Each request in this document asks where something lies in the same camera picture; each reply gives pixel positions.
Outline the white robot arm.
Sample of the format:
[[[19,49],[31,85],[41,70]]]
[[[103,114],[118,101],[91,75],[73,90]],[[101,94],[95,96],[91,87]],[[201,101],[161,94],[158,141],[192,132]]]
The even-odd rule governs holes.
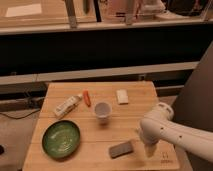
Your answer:
[[[164,140],[213,163],[213,132],[177,124],[173,117],[170,105],[157,103],[140,120],[140,139],[148,146]]]

